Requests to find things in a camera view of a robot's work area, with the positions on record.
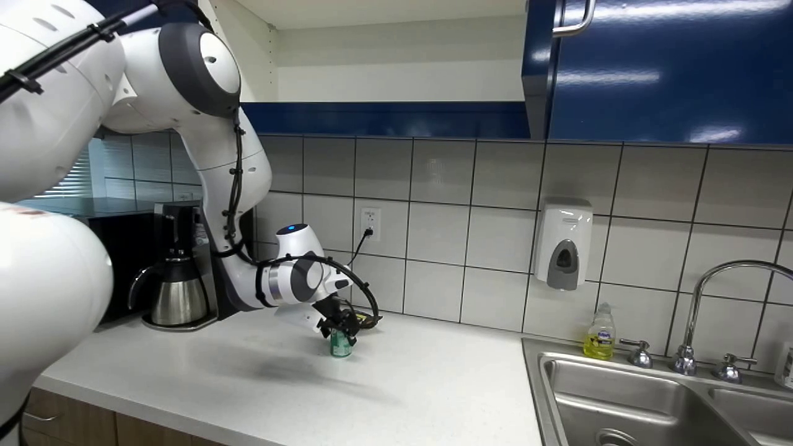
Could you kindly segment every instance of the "white countertop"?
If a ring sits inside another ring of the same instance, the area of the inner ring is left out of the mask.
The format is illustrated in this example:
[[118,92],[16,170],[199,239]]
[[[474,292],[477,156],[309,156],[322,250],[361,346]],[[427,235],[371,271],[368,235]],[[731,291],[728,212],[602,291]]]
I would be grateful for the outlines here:
[[268,310],[192,334],[127,323],[37,388],[232,446],[543,445],[518,334],[398,315],[346,360]]

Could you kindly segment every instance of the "brown cabinet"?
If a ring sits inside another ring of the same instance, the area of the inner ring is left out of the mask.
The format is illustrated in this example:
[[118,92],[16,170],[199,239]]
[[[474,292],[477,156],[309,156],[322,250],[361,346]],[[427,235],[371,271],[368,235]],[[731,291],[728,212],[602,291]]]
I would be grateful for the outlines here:
[[21,441],[25,446],[216,446],[39,389],[29,394]]

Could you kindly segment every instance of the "blue cabinet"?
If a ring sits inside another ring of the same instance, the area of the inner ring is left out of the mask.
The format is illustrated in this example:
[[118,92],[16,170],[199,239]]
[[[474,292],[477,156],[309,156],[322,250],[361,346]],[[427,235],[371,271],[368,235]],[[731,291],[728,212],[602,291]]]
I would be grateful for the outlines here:
[[[579,15],[564,0],[562,17]],[[544,33],[526,57],[543,47],[553,142],[793,145],[793,0],[598,0],[581,36]]]

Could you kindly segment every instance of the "stainless steel sink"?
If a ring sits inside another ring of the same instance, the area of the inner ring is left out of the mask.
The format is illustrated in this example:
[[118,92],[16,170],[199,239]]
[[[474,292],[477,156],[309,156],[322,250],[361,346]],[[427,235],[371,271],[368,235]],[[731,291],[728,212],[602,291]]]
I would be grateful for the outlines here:
[[544,446],[746,446],[710,382],[526,339]]
[[793,446],[793,400],[714,388],[714,405],[762,446]]

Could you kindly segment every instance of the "power outlet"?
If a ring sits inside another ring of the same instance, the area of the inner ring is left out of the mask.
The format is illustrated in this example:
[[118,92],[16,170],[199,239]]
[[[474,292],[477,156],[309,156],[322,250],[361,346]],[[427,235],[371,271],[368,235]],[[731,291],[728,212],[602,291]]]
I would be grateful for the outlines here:
[[365,206],[361,208],[361,216],[360,216],[360,222],[361,222],[361,234],[368,228],[368,230],[373,230],[373,235],[368,239],[371,243],[378,243],[378,239],[381,239],[381,212],[378,208],[373,208],[373,206]]

